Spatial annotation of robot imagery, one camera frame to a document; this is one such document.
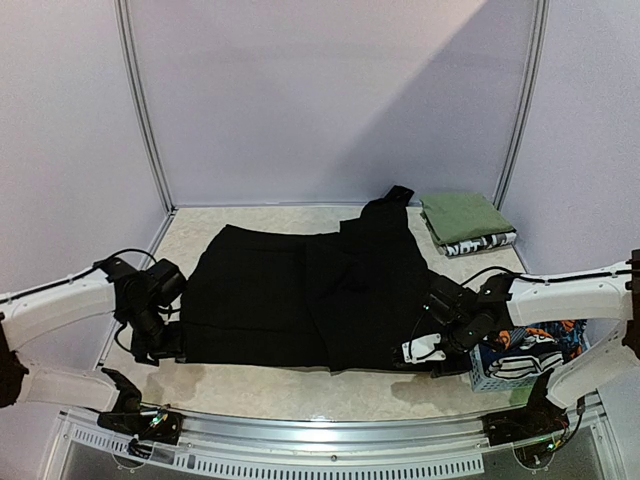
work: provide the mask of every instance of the blue basket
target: blue basket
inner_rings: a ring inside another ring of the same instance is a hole
[[[582,336],[582,352],[586,352],[589,348],[587,334]],[[472,369],[469,372],[471,378],[471,389],[474,393],[481,392],[504,392],[506,390],[515,390],[516,388],[531,388],[539,375],[534,375],[517,380],[503,380],[501,378],[487,377],[482,366],[482,358],[480,357],[480,347],[478,345],[469,353],[471,356]]]

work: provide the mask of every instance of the black garment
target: black garment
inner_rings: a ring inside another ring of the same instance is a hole
[[[394,187],[339,233],[225,227],[182,296],[186,361],[396,370],[391,350],[410,338],[428,292],[407,225],[412,194]],[[416,336],[436,328],[426,320]]]

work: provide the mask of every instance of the folded green shirt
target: folded green shirt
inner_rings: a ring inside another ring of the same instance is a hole
[[[422,217],[437,245],[515,230],[479,193],[436,193],[420,201]]]

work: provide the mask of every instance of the beige table surface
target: beige table surface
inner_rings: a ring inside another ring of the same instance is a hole
[[[211,239],[227,224],[277,233],[312,234],[338,230],[338,222],[359,215],[361,207],[216,207],[181,209],[158,258],[168,258],[188,277]],[[492,265],[522,271],[512,248],[447,258],[435,249],[418,208],[409,209],[409,226],[429,268],[462,281]],[[472,283],[477,288],[481,277]],[[130,329],[121,335],[129,344]],[[433,418],[509,406],[510,392],[473,393],[468,374],[432,379],[429,374],[299,371],[240,365],[139,365],[113,345],[105,366],[134,382],[145,402],[252,418],[279,420],[377,421]]]

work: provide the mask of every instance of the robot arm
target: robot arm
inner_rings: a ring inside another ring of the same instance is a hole
[[[478,293],[434,274],[425,306],[446,334],[402,345],[406,363],[464,354],[500,330],[558,320],[613,319],[611,333],[575,360],[541,375],[522,409],[486,415],[492,444],[555,431],[566,409],[622,373],[640,366],[640,250],[626,263],[570,275],[491,277]],[[514,428],[526,425],[527,428]]]
[[[153,429],[150,438],[177,441],[182,416],[142,411],[140,391],[119,372],[43,365],[22,355],[20,348],[65,325],[113,313],[123,325],[133,327],[137,361],[157,364],[159,358],[178,356],[179,330],[167,328],[159,311],[182,293],[185,284],[167,260],[138,271],[111,256],[67,279],[0,296],[0,407],[15,402],[85,407],[102,412],[101,426],[126,434],[149,432],[149,416],[159,415],[166,428]],[[166,436],[167,429],[172,435]]]

